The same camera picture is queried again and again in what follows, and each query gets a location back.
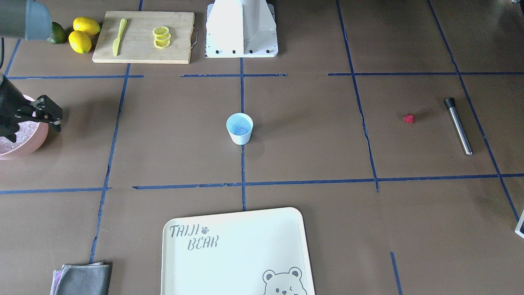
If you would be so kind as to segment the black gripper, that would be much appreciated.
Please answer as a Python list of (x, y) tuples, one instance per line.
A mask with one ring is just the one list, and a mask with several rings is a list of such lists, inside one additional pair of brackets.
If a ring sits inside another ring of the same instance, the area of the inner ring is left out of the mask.
[(34, 122), (31, 102), (5, 77), (1, 75), (0, 86), (0, 136), (12, 143), (17, 141), (19, 123)]

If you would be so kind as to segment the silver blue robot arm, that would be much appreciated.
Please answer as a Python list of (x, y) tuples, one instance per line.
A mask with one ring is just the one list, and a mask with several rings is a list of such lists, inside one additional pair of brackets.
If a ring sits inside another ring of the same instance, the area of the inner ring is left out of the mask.
[[(46, 40), (51, 35), (52, 21), (48, 9), (41, 2), (34, 0), (1, 1), (1, 39), (18, 38), (25, 40)], [(57, 118), (61, 113), (49, 113), (44, 110), (53, 102), (46, 95), (37, 101), (26, 99), (23, 94), (1, 75), (0, 119), (1, 136), (15, 143), (19, 123), (60, 124)]]

